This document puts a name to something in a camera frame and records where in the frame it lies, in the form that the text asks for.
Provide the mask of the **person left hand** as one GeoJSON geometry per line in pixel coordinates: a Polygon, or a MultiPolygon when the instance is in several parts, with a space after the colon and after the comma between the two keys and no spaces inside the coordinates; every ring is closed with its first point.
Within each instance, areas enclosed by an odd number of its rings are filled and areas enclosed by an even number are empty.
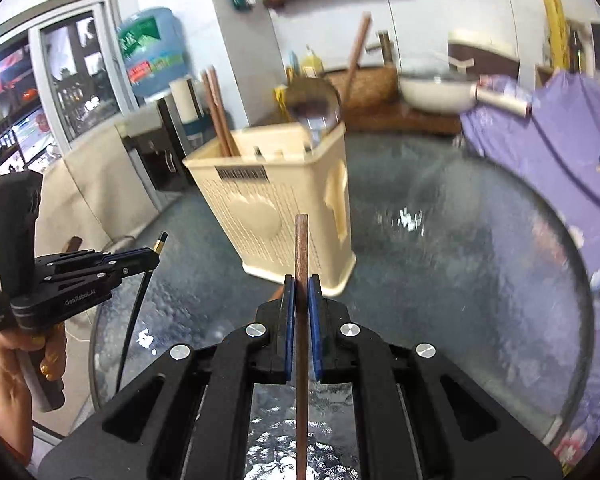
{"type": "Polygon", "coordinates": [[[60,379],[66,370],[65,324],[56,324],[45,336],[20,330],[0,332],[0,437],[23,466],[33,452],[32,396],[23,376],[17,352],[43,350],[40,372],[48,382],[60,379]]]}

